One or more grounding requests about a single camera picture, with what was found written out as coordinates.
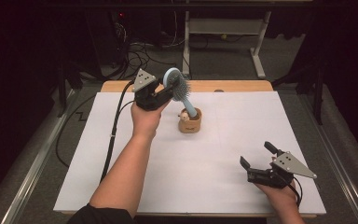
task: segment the sleeve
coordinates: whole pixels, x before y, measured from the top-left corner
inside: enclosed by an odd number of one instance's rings
[[[89,204],[78,210],[68,224],[132,224],[136,223],[125,209],[95,208]]]

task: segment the wooden table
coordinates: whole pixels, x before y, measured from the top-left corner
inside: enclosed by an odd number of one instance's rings
[[[101,92],[122,91],[129,81],[106,81]],[[266,80],[189,80],[192,91],[273,91]]]

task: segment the hand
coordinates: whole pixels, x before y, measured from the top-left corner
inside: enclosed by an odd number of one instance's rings
[[[141,135],[149,138],[154,138],[156,129],[159,125],[161,112],[168,105],[169,102],[162,105],[157,110],[145,111],[140,108],[136,103],[131,106],[131,115],[133,123],[132,136]]]
[[[296,207],[296,194],[289,189],[289,187],[284,187],[283,189],[275,189],[269,186],[255,184],[259,189],[261,189],[268,197],[269,202],[275,211],[280,211],[280,209],[287,206]],[[293,188],[296,188],[295,182],[292,181],[291,185]]]
[[[291,189],[289,189],[289,187],[275,189],[269,186],[259,184],[255,185],[267,195],[269,203],[274,208],[282,224],[304,223],[301,215],[298,212],[296,194]],[[292,181],[291,185],[293,188],[296,188],[294,181]]]

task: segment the brush bristles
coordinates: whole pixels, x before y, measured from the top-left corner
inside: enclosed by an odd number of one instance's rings
[[[168,76],[167,82],[173,84],[176,80],[179,81],[179,84],[173,90],[173,100],[174,101],[184,101],[187,99],[187,96],[190,93],[190,87],[187,84],[187,81],[180,73],[172,73]]]

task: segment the brush handle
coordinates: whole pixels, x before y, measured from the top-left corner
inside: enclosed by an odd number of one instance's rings
[[[185,108],[187,110],[188,115],[191,118],[196,117],[197,116],[197,110],[194,108],[194,106],[187,99],[183,100],[182,102],[185,105]]]

